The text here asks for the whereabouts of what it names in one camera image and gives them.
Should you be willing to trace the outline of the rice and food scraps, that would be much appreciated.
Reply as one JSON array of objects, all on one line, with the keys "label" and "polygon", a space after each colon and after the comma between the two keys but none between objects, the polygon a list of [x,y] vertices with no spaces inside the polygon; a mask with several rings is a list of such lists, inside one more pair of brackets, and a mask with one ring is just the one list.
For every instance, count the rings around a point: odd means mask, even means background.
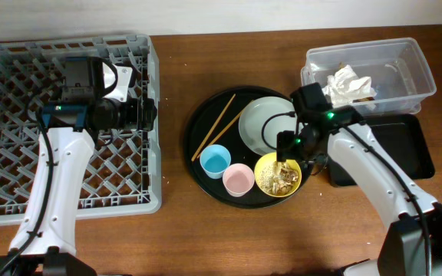
[{"label": "rice and food scraps", "polygon": [[288,163],[273,162],[261,171],[259,187],[271,196],[286,196],[299,183],[299,172]]}]

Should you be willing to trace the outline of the yellow plastic bowl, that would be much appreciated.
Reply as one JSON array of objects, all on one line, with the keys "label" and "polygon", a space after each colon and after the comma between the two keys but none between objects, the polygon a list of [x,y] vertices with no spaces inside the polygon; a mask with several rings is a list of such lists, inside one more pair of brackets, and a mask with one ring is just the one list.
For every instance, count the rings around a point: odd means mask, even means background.
[{"label": "yellow plastic bowl", "polygon": [[[264,168],[264,166],[270,165],[273,162],[278,162],[276,159],[276,153],[265,154],[257,161],[257,163],[255,165],[255,169],[254,169],[254,174],[255,174],[256,185],[258,187],[259,187],[259,180],[260,180],[260,175],[261,175],[262,169]],[[292,195],[301,186],[301,183],[302,183],[302,171],[301,171],[299,164],[295,160],[286,160],[285,162],[280,162],[280,163],[288,163],[293,169],[297,170],[299,172],[300,180],[299,180],[299,183],[297,184],[297,186],[286,196],[273,196],[273,195],[270,195],[270,194],[267,194],[264,192],[266,195],[271,196],[271,197],[276,197],[276,198],[284,198],[284,197],[288,197],[288,196]]]}]

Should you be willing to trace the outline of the white napkin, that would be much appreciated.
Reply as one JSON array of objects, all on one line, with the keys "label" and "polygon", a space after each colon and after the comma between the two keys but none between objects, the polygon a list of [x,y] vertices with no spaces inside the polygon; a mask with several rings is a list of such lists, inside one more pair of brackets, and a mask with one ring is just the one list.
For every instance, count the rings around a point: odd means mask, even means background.
[{"label": "white napkin", "polygon": [[350,65],[342,65],[333,75],[327,76],[322,92],[333,107],[340,107],[373,100],[377,92],[371,84],[371,77],[359,77]]}]

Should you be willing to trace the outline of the pink plastic cup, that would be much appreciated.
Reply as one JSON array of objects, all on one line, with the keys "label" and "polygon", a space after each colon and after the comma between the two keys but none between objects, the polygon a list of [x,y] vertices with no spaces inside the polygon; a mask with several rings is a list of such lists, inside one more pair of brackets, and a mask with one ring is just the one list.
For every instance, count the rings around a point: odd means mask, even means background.
[{"label": "pink plastic cup", "polygon": [[255,184],[255,175],[250,167],[242,163],[229,166],[223,173],[223,185],[233,197],[244,196]]}]

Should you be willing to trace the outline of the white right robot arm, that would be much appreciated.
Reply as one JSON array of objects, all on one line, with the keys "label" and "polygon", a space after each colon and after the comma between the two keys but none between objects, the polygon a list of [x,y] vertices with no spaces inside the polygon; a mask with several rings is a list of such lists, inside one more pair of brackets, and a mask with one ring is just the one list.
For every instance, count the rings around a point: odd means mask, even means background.
[{"label": "white right robot arm", "polygon": [[331,159],[353,178],[387,234],[378,258],[340,268],[340,275],[442,275],[442,204],[419,187],[376,140],[352,106],[334,108],[319,84],[290,96],[295,131],[277,136],[279,162]]}]

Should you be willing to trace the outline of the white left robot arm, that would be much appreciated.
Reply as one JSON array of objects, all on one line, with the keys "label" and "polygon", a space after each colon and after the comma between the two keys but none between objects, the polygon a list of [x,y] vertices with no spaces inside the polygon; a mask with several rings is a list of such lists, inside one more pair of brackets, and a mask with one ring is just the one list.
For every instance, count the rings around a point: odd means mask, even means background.
[{"label": "white left robot arm", "polygon": [[38,166],[25,217],[0,275],[94,275],[75,248],[78,200],[98,135],[153,130],[153,99],[130,98],[137,69],[101,57],[69,57],[62,85],[35,112]]}]

